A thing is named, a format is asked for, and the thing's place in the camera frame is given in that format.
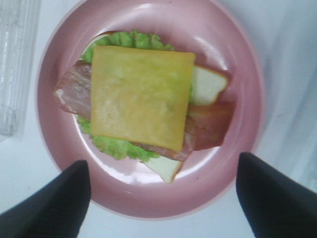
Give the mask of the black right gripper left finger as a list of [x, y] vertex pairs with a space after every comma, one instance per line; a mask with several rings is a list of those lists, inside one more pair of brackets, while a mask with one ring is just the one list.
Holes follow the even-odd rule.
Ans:
[[76, 161], [46, 186], [0, 215], [2, 238], [75, 238], [91, 200], [89, 168]]

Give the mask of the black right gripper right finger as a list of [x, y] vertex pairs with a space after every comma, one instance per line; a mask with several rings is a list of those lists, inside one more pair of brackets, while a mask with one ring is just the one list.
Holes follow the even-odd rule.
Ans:
[[255, 237], [317, 236], [317, 194], [252, 153], [239, 156], [236, 192]]

